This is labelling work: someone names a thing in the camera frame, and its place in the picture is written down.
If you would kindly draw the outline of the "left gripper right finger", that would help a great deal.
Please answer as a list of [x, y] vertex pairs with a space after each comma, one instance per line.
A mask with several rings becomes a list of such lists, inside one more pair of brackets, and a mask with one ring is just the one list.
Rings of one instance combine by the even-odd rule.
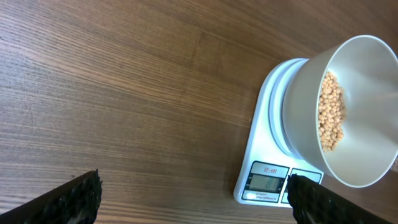
[[286, 188], [298, 224], [390, 224], [303, 175], [290, 175]]

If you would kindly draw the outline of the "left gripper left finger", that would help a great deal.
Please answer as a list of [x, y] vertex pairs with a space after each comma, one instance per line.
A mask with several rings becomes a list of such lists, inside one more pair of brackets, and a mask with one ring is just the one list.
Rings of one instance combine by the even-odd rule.
[[1, 223], [87, 223], [96, 221], [102, 181], [98, 170], [75, 179], [1, 214]]

